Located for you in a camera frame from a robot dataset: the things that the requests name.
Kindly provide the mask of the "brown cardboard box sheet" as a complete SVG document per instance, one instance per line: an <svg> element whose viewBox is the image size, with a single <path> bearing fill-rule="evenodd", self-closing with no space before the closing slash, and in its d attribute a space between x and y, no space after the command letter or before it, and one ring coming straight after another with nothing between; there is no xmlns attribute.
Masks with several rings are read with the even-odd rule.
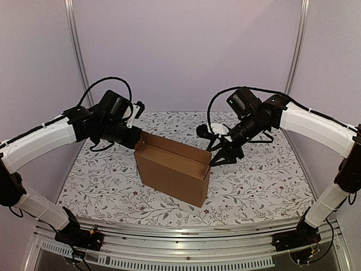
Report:
<svg viewBox="0 0 361 271"><path fill-rule="evenodd" d="M208 195L212 154L143 132L134 152L142 184L196 207Z"/></svg>

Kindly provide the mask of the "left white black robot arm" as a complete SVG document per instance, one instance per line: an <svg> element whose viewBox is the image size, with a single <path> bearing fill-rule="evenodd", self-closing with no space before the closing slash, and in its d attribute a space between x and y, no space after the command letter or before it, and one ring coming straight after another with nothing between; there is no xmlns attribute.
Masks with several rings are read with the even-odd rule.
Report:
<svg viewBox="0 0 361 271"><path fill-rule="evenodd" d="M90 150L98 152L104 140L134 149L142 130L133 125L145 105L107 90L100 102L90 108L77 105L53 120L1 143L1 205L15 207L51 225L72 245L84 239L75 216L32 189L25 189L19 169L60 147L89 139Z"/></svg>

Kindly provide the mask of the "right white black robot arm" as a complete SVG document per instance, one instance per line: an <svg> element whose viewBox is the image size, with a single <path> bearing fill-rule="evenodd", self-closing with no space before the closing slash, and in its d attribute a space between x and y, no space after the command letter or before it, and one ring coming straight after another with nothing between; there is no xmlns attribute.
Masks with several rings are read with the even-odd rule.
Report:
<svg viewBox="0 0 361 271"><path fill-rule="evenodd" d="M292 233L292 242L304 246L322 222L351 194L360 190L360 127L307 108L279 91L264 90L271 95L265 101L254 95L256 88L237 86L229 91L232 94L227 104L236 113L239 123L233 128L212 124L210 112L207 112L206 125L197 129L199 137L210 141L208 151L216 152L211 167L236 163L244 157L242 147L246 143L253 143L260 133L268 135L271 129L300 134L343 158L333 184L305 212Z"/></svg>

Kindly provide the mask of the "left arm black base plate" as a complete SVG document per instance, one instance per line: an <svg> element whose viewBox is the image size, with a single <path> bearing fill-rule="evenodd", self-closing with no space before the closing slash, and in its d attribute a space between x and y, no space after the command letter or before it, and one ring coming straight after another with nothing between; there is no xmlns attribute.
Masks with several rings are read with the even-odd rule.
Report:
<svg viewBox="0 0 361 271"><path fill-rule="evenodd" d="M55 240L72 247L100 251L104 241L104 234L77 227L66 227L56 233Z"/></svg>

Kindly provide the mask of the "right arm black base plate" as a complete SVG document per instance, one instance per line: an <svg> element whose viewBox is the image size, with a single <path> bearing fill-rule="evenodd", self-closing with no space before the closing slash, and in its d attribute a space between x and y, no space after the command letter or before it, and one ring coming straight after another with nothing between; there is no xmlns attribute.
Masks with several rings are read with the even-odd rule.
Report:
<svg viewBox="0 0 361 271"><path fill-rule="evenodd" d="M276 251L292 250L303 246L308 246L321 241L318 230L290 230L272 235L271 245Z"/></svg>

